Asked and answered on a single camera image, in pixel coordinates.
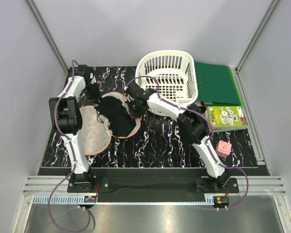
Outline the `pink mesh bra laundry bag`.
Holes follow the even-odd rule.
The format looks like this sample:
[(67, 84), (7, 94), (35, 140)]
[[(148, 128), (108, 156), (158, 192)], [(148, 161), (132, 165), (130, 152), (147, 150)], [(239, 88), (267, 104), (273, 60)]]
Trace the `pink mesh bra laundry bag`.
[[(109, 92), (102, 96), (113, 96), (122, 101), (122, 105), (126, 108), (128, 114), (129, 107), (127, 105), (127, 98), (118, 92)], [(110, 144), (112, 137), (117, 138), (113, 135), (112, 131), (109, 129), (109, 121), (103, 115), (95, 109), (96, 106), (83, 106), (80, 108), (82, 116), (82, 128), (81, 128), (81, 142), (83, 146), (83, 152), (86, 156), (97, 155), (103, 152)], [(134, 119), (136, 126), (134, 130), (127, 137), (118, 138), (129, 138), (135, 135), (141, 127), (141, 121), (139, 118)]]

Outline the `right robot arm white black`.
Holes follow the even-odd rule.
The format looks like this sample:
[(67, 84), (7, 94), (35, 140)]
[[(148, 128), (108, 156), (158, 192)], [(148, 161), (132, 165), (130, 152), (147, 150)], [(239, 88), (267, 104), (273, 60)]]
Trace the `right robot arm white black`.
[(177, 122), (180, 139), (193, 146), (207, 170), (209, 181), (199, 185), (202, 189), (219, 193), (227, 188), (230, 174), (211, 143), (208, 123), (196, 105), (177, 105), (161, 97), (157, 90), (144, 90), (135, 82), (125, 87), (125, 92), (133, 118), (141, 117), (147, 110), (155, 110)]

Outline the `black bra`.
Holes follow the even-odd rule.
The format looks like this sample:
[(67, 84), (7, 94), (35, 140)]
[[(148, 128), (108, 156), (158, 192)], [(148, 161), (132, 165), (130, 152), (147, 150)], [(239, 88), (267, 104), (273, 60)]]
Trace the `black bra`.
[(129, 136), (136, 126), (135, 120), (130, 117), (122, 101), (113, 96), (103, 97), (95, 109), (108, 119), (109, 129), (116, 137)]

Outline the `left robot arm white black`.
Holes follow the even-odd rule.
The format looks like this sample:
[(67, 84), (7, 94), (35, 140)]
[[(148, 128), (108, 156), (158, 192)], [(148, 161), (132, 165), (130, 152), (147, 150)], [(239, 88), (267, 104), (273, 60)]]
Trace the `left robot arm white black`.
[(71, 171), (66, 177), (67, 191), (70, 193), (90, 192), (96, 187), (81, 141), (83, 120), (77, 99), (83, 91), (94, 103), (101, 102), (101, 92), (94, 79), (93, 68), (79, 65), (73, 60), (63, 91), (48, 101), (52, 127), (64, 141), (71, 163)]

